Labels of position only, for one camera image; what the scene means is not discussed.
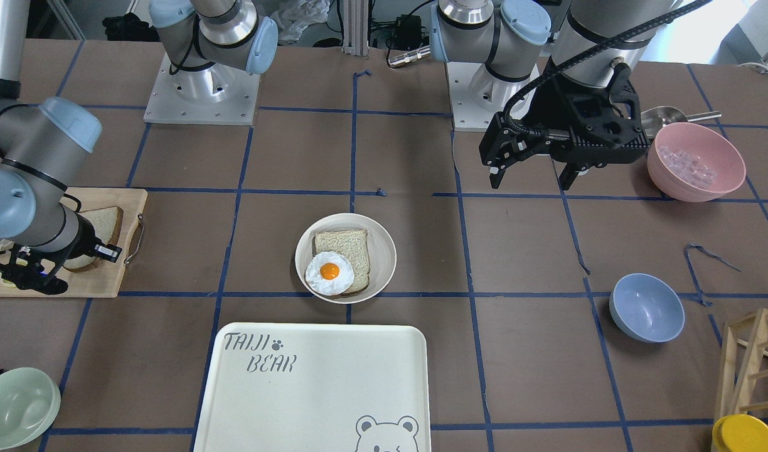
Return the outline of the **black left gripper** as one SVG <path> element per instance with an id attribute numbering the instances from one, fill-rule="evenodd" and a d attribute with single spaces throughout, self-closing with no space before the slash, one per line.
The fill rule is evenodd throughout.
<path id="1" fill-rule="evenodd" d="M 497 112 L 479 143 L 491 188 L 499 189 L 508 167 L 534 154 L 565 163 L 558 177 L 562 191 L 587 167 L 633 163 L 645 155 L 649 139 L 631 72 L 618 63 L 608 69 L 607 86 L 597 88 L 557 74 L 535 89 L 528 112 L 511 125 Z"/>

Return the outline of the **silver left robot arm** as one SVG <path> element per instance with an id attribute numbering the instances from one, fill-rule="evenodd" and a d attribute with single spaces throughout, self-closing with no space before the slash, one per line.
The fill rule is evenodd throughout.
<path id="1" fill-rule="evenodd" d="M 536 154 L 565 164 L 564 190 L 591 167 L 636 162 L 651 145 L 630 81 L 671 1 L 573 1 L 553 20 L 534 1 L 438 1 L 430 52 L 438 61 L 478 63 L 473 92 L 493 112 L 479 144 L 492 188 Z M 545 68 L 533 75 L 554 37 Z"/>

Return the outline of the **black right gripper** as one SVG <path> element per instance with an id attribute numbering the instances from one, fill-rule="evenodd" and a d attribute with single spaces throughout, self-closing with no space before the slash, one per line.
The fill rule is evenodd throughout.
<path id="1" fill-rule="evenodd" d="M 122 249 L 115 244 L 104 244 L 95 235 L 77 235 L 72 242 L 57 251 L 43 252 L 14 244 L 0 251 L 0 275 L 20 290 L 34 290 L 44 295 L 63 294 L 68 283 L 57 277 L 67 260 L 80 256 L 116 262 Z"/>

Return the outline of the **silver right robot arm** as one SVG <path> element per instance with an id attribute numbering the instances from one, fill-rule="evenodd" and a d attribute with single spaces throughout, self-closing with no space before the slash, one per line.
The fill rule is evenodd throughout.
<path id="1" fill-rule="evenodd" d="M 122 249 L 62 201 L 101 135 L 100 121 L 62 97 L 35 107 L 19 101 L 29 9 L 28 1 L 0 1 L 0 239 L 12 242 L 0 275 L 54 296 L 68 289 L 58 277 L 67 261 L 116 262 Z M 184 87 L 216 68 L 262 74 L 274 60 L 278 25 L 252 1 L 151 1 L 148 10 Z"/>

